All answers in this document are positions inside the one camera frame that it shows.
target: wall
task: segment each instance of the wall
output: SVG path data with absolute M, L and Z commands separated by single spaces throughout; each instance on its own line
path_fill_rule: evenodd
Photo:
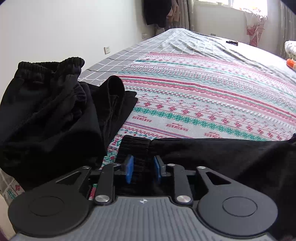
M 258 47 L 276 53 L 279 39 L 279 0 L 267 0 L 268 19 Z M 224 6 L 196 2 L 194 6 L 195 31 L 249 43 L 246 35 L 246 17 L 243 11 Z
M 86 69 L 142 41 L 141 33 L 153 33 L 141 0 L 6 0 L 0 5 L 0 99 L 20 61 L 79 56 Z

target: striped blanket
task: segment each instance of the striped blanket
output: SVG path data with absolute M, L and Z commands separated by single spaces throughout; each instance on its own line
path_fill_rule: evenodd
M 103 165 L 114 162 L 124 135 L 281 141 L 296 132 L 296 85 L 249 65 L 148 53 L 116 75 L 139 101 Z

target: bed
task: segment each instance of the bed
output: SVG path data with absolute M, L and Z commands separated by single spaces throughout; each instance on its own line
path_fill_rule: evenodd
M 296 132 L 296 73 L 284 59 L 243 43 L 170 29 L 90 67 L 79 80 L 119 76 L 138 102 L 108 147 L 124 135 L 281 141 Z

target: black hanging garment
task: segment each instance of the black hanging garment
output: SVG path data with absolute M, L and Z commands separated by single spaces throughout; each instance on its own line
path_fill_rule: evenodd
M 171 7 L 171 0 L 144 0 L 144 15 L 147 25 L 157 24 L 164 28 Z
M 21 62 L 0 105 L 0 168 L 25 189 L 77 167 L 100 167 L 137 102 L 121 79 L 78 82 L 84 60 Z
M 134 156 L 131 184 L 118 195 L 150 196 L 159 190 L 153 185 L 154 163 L 159 155 L 164 164 L 182 165 L 187 170 L 206 166 L 222 175 L 262 192 L 278 207 L 278 218 L 269 232 L 277 239 L 296 236 L 296 134 L 288 141 L 237 139 L 149 139 L 124 136 L 116 162 Z

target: black pants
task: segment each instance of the black pants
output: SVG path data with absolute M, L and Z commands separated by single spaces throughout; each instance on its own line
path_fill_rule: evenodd
M 236 139 L 164 138 L 152 141 L 124 136 L 116 162 L 126 155 L 135 157 L 131 185 L 120 195 L 149 195 L 153 186 L 152 157 L 159 155 L 165 164 L 174 163 L 187 170 L 206 166 L 271 197 L 279 209 L 269 232 L 277 239 L 296 236 L 296 134 L 281 142 Z

